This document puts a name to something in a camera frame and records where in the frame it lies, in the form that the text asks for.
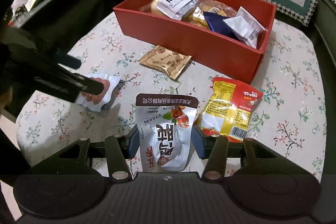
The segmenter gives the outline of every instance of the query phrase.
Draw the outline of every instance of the white snack packet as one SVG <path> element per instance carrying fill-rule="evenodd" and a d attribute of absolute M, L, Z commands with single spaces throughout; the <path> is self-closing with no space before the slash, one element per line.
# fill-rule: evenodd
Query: white snack packet
<path fill-rule="evenodd" d="M 198 100 L 186 95 L 138 94 L 135 117 L 142 170 L 181 171 L 188 159 Z"/>
<path fill-rule="evenodd" d="M 120 81 L 120 76 L 111 76 L 107 74 L 90 73 L 86 77 L 93 78 L 94 80 L 103 83 L 104 90 L 99 95 L 91 95 L 81 92 L 75 103 L 89 108 L 92 111 L 100 112 L 101 107 L 111 100 L 112 91 Z"/>
<path fill-rule="evenodd" d="M 197 0 L 159 0 L 156 8 L 171 19 L 182 20 L 197 3 Z"/>
<path fill-rule="evenodd" d="M 258 35 L 265 28 L 243 7 L 240 7 L 235 17 L 223 19 L 238 39 L 253 48 L 257 48 Z"/>

